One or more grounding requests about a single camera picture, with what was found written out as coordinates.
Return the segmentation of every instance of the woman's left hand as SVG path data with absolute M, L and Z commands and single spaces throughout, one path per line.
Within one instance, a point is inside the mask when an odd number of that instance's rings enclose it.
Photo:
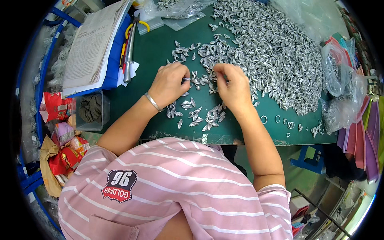
M 176 62 L 161 66 L 148 94 L 158 107 L 163 109 L 189 90 L 190 81 L 181 84 L 183 78 L 189 77 L 189 69 L 181 63 Z

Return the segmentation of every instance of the hand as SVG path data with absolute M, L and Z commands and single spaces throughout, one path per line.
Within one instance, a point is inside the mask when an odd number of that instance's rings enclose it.
M 219 63 L 214 66 L 214 71 L 217 73 L 218 93 L 235 117 L 254 109 L 248 78 L 239 66 Z
M 176 62 L 161 66 L 148 94 L 158 107 L 163 109 L 189 90 L 190 81 L 181 84 L 183 78 L 189 77 L 189 69 L 181 63 Z

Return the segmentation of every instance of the forearm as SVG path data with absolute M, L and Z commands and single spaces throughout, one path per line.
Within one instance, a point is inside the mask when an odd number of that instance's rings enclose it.
M 248 160 L 255 175 L 255 188 L 260 189 L 273 183 L 285 185 L 280 155 L 256 109 L 250 106 L 243 114 L 238 114 L 236 119 L 241 126 Z
M 117 156 L 133 148 L 149 120 L 156 115 L 156 108 L 142 96 L 101 136 L 97 145 Z

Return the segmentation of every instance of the silver bangle bracelet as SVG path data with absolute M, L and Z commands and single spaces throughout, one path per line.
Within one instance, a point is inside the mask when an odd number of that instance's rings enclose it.
M 152 105 L 157 109 L 159 113 L 164 111 L 164 109 L 159 108 L 159 106 L 156 104 L 153 98 L 148 94 L 148 92 L 144 93 L 144 95 L 148 98 L 148 100 L 152 103 Z

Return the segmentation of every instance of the goldfish 96 patch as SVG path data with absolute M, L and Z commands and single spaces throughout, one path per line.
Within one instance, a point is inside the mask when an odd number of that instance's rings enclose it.
M 111 170 L 108 173 L 107 184 L 101 193 L 119 203 L 132 199 L 132 187 L 136 183 L 137 173 L 133 170 Z

